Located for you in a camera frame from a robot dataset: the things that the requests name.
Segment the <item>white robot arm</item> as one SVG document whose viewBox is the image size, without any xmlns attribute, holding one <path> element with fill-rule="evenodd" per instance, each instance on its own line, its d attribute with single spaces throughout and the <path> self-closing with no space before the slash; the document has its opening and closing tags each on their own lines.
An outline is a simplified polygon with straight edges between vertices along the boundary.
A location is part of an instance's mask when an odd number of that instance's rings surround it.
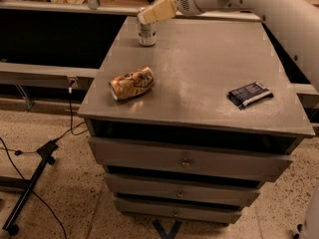
<svg viewBox="0 0 319 239">
<path fill-rule="evenodd" d="M 247 10 L 258 16 L 312 86 L 319 90 L 319 9 L 305 0 L 158 0 L 138 14 L 146 25 L 210 11 Z"/>
</svg>

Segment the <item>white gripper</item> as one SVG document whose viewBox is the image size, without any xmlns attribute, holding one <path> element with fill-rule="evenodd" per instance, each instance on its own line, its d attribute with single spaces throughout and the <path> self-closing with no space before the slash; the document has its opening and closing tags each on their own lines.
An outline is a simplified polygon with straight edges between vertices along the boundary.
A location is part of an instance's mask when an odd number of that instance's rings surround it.
<svg viewBox="0 0 319 239">
<path fill-rule="evenodd" d="M 183 15 L 194 16 L 225 9 L 228 4 L 229 0 L 158 0 L 142 9 L 138 13 L 138 19 L 146 25 L 171 19 L 177 10 Z"/>
</svg>

